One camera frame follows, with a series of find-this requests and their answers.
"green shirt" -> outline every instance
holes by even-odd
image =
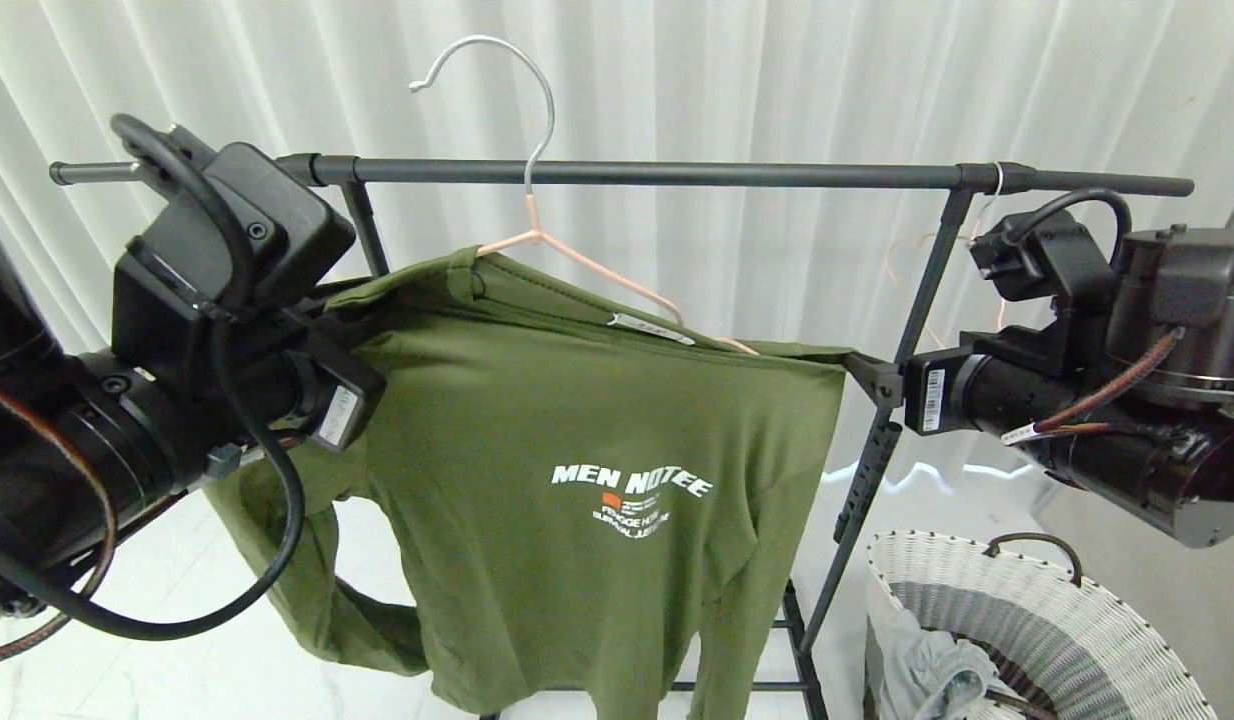
[[[269,598],[297,641],[489,714],[584,688],[647,720],[701,634],[694,718],[740,720],[817,492],[844,348],[760,356],[463,249],[344,293],[387,391],[355,445],[292,452],[301,547]],[[206,489],[253,571],[283,536],[268,462]],[[333,501],[387,515],[417,608],[334,578]]]

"woven basket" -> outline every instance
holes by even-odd
[[[1044,559],[1000,552],[1039,538],[1070,556],[1074,573]],[[868,715],[879,661],[902,609],[919,625],[979,643],[1000,679],[1029,705],[1061,720],[1215,720],[1212,706],[1151,624],[1083,578],[1074,550],[1045,534],[988,543],[938,534],[886,534],[868,546]],[[979,701],[972,720],[1021,719]]]

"curtain fold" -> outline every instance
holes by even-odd
[[[1196,179],[1188,199],[1133,199],[1138,227],[1220,227],[1234,211],[1234,1],[0,2],[0,235],[51,327],[69,351],[106,342],[110,268],[160,207],[143,186],[47,178],[51,161],[125,159],[111,114],[271,156],[524,158],[543,101],[508,56],[464,49],[433,88],[407,93],[471,32],[515,42],[550,78],[547,159],[1021,161]],[[343,207],[339,193],[322,193]],[[526,226],[517,186],[370,193],[397,268]],[[550,232],[670,296],[701,331],[890,359],[943,200],[774,188],[536,195]],[[1045,200],[1002,198],[983,227]],[[1107,211],[1079,217],[1109,249]],[[512,254],[643,306],[548,251]],[[333,278],[365,272],[352,251]],[[995,327],[997,314],[992,287],[956,249],[933,336],[951,345],[960,329]],[[1011,306],[1006,319],[1045,324],[1046,304]],[[935,346],[926,333],[921,348]],[[832,468],[855,459],[869,410],[851,391]],[[893,469],[923,459],[951,477],[974,443],[908,437]]]

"clothes hanger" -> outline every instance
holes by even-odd
[[[462,49],[462,47],[465,47],[468,44],[480,44],[480,42],[484,42],[485,44],[495,44],[497,47],[502,47],[502,49],[511,51],[511,53],[513,53],[516,58],[523,61],[524,64],[527,64],[527,67],[529,67],[529,69],[533,70],[533,74],[536,79],[538,79],[538,83],[540,85],[540,91],[543,91],[543,94],[545,95],[547,123],[545,123],[545,136],[540,137],[540,142],[538,143],[536,149],[533,149],[533,154],[529,156],[529,161],[527,161],[527,164],[524,165],[524,200],[527,201],[527,209],[529,209],[529,231],[524,233],[517,233],[517,236],[515,237],[507,237],[501,242],[492,242],[485,245],[484,247],[480,247],[478,254],[485,256],[490,254],[490,252],[501,252],[502,249],[507,249],[507,247],[520,245],[521,242],[531,242],[534,245],[538,242],[545,242],[547,245],[553,247],[553,249],[561,252],[561,254],[568,256],[568,258],[576,261],[581,266],[586,266],[586,268],[597,272],[600,275],[611,279],[613,283],[617,283],[621,287],[627,288],[627,290],[639,293],[639,295],[645,296],[649,300],[653,300],[655,304],[661,305],[663,308],[666,308],[666,310],[669,310],[669,312],[673,316],[675,316],[675,322],[682,325],[684,314],[680,312],[680,309],[677,309],[675,304],[673,304],[668,299],[664,299],[664,296],[656,295],[656,293],[648,290],[648,288],[642,287],[639,283],[629,282],[629,279],[623,278],[621,274],[613,273],[608,268],[603,268],[603,266],[601,266],[600,263],[595,263],[595,261],[586,258],[585,254],[580,254],[580,252],[571,249],[571,247],[568,247],[565,243],[559,242],[557,238],[540,231],[540,219],[538,215],[538,209],[536,209],[536,199],[533,198],[533,167],[536,165],[538,158],[540,158],[540,152],[544,152],[545,146],[548,146],[548,143],[550,142],[550,136],[554,135],[554,94],[553,91],[550,91],[550,83],[545,79],[545,74],[540,72],[540,68],[533,62],[533,59],[526,56],[522,49],[518,49],[518,47],[510,44],[507,41],[503,41],[500,37],[492,37],[487,35],[469,35],[466,37],[462,37],[462,40],[458,40],[457,42],[453,42],[453,44],[445,47],[443,53],[439,53],[438,58],[436,58],[434,61],[434,64],[429,65],[429,73],[426,73],[424,79],[408,83],[408,91],[422,91],[426,88],[434,85],[436,77],[438,77],[439,74],[439,69],[444,67],[444,63],[448,62],[448,58],[450,58],[453,53],[455,53],[458,49]]]

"hanger hook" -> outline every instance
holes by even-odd
[[[439,69],[444,67],[444,63],[448,62],[448,58],[450,58],[453,53],[462,49],[462,47],[468,44],[480,44],[480,42],[503,47],[505,49],[511,51],[516,58],[524,61],[524,64],[529,67],[529,69],[533,70],[534,77],[538,78],[540,91],[545,95],[545,135],[540,137],[540,142],[533,151],[533,154],[529,156],[527,165],[524,165],[524,194],[533,195],[533,167],[536,165],[538,158],[540,158],[540,154],[545,152],[545,146],[550,143],[550,136],[554,135],[554,94],[550,91],[550,83],[545,79],[545,73],[540,72],[540,68],[536,67],[533,59],[524,54],[522,49],[510,44],[501,37],[492,37],[490,35],[468,35],[466,37],[463,37],[457,42],[453,42],[453,44],[445,47],[443,53],[439,53],[438,58],[436,58],[434,64],[429,65],[429,73],[426,73],[426,79],[417,79],[417,82],[408,83],[408,91],[422,91],[426,88],[434,85]]]

